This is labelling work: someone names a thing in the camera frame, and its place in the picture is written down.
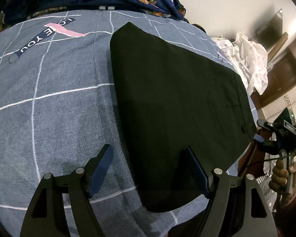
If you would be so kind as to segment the person right hand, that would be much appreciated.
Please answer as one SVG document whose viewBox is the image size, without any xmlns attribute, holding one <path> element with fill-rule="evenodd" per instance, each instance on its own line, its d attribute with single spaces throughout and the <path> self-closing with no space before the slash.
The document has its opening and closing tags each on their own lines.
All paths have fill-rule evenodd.
<svg viewBox="0 0 296 237">
<path fill-rule="evenodd" d="M 280 204 L 282 207 L 285 207 L 292 203 L 296 197 L 296 162 L 290 164 L 288 169 L 286 169 L 284 161 L 278 159 L 272 172 L 269 187 L 281 196 Z M 291 192 L 285 193 L 289 176 L 292 176 Z"/>
</svg>

